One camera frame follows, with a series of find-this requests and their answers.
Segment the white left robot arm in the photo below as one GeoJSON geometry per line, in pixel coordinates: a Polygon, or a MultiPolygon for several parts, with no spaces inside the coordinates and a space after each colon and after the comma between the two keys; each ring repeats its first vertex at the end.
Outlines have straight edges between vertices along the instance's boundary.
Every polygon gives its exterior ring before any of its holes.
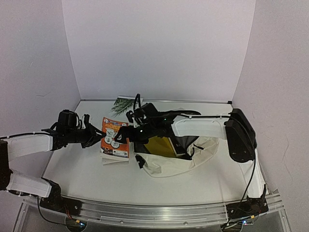
{"type": "Polygon", "coordinates": [[[90,123],[90,115],[79,117],[76,112],[63,110],[57,121],[47,129],[1,137],[0,189],[43,197],[54,210],[61,210],[65,200],[59,195],[57,184],[42,179],[30,168],[23,168],[21,162],[34,166],[31,158],[50,155],[70,144],[88,148],[105,136],[102,130],[90,123]]]}

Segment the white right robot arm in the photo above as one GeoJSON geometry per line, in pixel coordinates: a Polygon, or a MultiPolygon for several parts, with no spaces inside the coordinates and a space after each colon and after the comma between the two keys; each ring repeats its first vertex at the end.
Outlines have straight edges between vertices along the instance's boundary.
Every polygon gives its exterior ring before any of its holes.
{"type": "Polygon", "coordinates": [[[130,125],[119,129],[115,136],[117,142],[146,145],[153,137],[173,138],[185,151],[180,157],[194,163],[210,154],[219,139],[226,140],[230,158],[240,164],[246,181],[240,202],[228,205],[231,217],[237,213],[255,215],[268,211],[267,189],[257,161],[255,131],[240,109],[217,116],[203,116],[191,110],[160,112],[152,103],[142,105],[138,94],[133,110],[126,116],[130,125]]]}

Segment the beige canvas student bag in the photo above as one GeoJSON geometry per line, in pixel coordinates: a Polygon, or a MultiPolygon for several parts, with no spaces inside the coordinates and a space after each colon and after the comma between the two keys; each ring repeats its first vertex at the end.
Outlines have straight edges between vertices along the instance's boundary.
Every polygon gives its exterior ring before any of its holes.
{"type": "Polygon", "coordinates": [[[177,137],[166,129],[155,132],[163,120],[172,121],[179,114],[199,116],[192,110],[160,112],[138,109],[134,127],[141,126],[148,135],[130,139],[137,163],[154,178],[171,177],[188,172],[211,159],[217,152],[219,139],[205,136],[177,137]]]}

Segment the yellow hardcover book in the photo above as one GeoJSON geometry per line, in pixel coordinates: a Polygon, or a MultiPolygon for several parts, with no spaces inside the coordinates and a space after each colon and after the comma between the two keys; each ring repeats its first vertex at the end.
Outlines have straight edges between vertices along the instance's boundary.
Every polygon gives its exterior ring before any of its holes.
{"type": "Polygon", "coordinates": [[[167,158],[175,158],[174,148],[170,139],[167,137],[152,137],[148,140],[147,144],[143,145],[141,153],[157,155],[167,158]]]}

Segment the dark Three Days book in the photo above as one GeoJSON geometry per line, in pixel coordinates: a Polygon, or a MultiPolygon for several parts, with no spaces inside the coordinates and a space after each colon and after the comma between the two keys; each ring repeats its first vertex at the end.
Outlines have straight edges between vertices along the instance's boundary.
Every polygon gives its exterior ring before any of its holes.
{"type": "Polygon", "coordinates": [[[169,142],[172,146],[173,152],[178,159],[185,159],[185,160],[190,160],[191,157],[187,153],[186,150],[186,137],[176,137],[172,136],[169,137],[169,142]]]}

